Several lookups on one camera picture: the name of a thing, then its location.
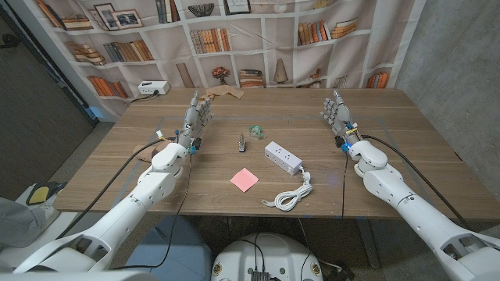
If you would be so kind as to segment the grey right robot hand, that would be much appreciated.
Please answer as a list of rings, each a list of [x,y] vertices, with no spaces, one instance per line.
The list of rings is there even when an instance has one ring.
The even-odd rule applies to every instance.
[[[350,111],[336,89],[332,98],[325,99],[323,109],[320,115],[331,127],[335,144],[343,152],[348,152],[353,144],[362,140],[357,124],[352,121]]]

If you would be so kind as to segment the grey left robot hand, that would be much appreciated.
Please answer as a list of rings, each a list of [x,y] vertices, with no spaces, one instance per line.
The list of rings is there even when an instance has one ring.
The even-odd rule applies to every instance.
[[[211,100],[199,100],[199,92],[195,91],[184,116],[184,123],[177,135],[177,143],[192,154],[200,147],[202,131],[213,117]]]

